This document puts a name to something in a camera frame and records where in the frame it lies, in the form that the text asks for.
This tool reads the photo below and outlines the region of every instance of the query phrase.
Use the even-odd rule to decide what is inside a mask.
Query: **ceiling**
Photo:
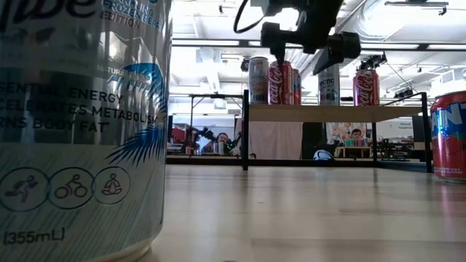
[[[444,1],[449,3],[447,13],[440,16],[439,8],[388,7],[384,4],[385,0],[346,0],[337,17],[335,30],[358,32],[366,43],[466,43],[466,1]],[[240,70],[242,59],[264,56],[274,60],[269,50],[251,46],[251,41],[260,39],[261,24],[243,34],[233,32],[234,17],[239,5],[240,1],[235,0],[174,1],[171,93],[216,91],[241,94],[248,80],[248,74]],[[287,9],[277,17],[266,20],[280,23],[282,29],[293,30],[297,15],[297,11]],[[261,16],[260,7],[248,4],[239,28],[253,23]],[[177,40],[186,42],[187,39],[192,40],[187,44],[188,47],[176,44]],[[223,41],[223,44],[218,41],[225,39],[247,39],[250,42],[246,46],[240,41],[240,47],[226,47],[223,45],[229,45],[227,41]],[[431,97],[445,92],[445,88],[439,87],[442,74],[454,74],[466,68],[466,44],[457,47],[464,51],[386,51],[388,64],[377,69],[380,75],[381,96],[393,98],[396,91],[405,87],[426,91]],[[348,60],[340,65],[342,96],[352,95],[352,77],[360,61],[368,55],[379,53],[380,51],[365,51],[358,59]],[[304,96],[316,96],[317,77],[309,73],[309,65],[316,58],[303,54],[300,49],[287,49],[285,59],[291,61],[293,67],[303,74]],[[458,80],[455,86],[460,85],[459,88],[466,89],[464,78],[454,80]]]

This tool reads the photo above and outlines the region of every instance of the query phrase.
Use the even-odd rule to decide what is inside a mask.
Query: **running icon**
[[[47,199],[47,176],[32,167],[12,170],[0,180],[0,204],[11,211],[37,208]]]
[[[121,167],[107,167],[95,176],[94,197],[101,204],[122,201],[130,190],[130,176]]]
[[[68,167],[50,178],[49,200],[63,209],[74,209],[86,204],[92,197],[94,178],[79,167]]]

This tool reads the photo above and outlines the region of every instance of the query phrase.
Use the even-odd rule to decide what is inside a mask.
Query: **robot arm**
[[[236,33],[245,32],[260,23],[256,23],[237,30],[237,24],[248,0],[243,0],[234,22]],[[280,30],[277,23],[264,23],[261,30],[261,46],[270,48],[270,53],[279,63],[285,57],[286,43],[300,44],[303,52],[315,54],[317,49],[324,49],[325,55],[317,62],[314,74],[345,58],[357,58],[360,54],[360,40],[356,33],[338,33],[329,36],[330,29],[336,24],[336,16],[343,0],[264,0],[266,5],[264,17],[274,16],[283,8],[294,8],[299,11],[296,31]]]

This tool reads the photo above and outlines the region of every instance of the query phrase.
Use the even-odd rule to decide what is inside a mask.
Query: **coca-cola can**
[[[277,61],[269,67],[269,104],[293,105],[293,68],[291,63]]]
[[[249,60],[249,99],[251,104],[267,104],[269,61],[265,57]]]
[[[301,105],[301,74],[293,69],[293,104]]]
[[[380,106],[379,75],[375,70],[359,70],[353,79],[355,106]]]
[[[338,64],[324,69],[319,79],[319,106],[340,106],[340,67]]]

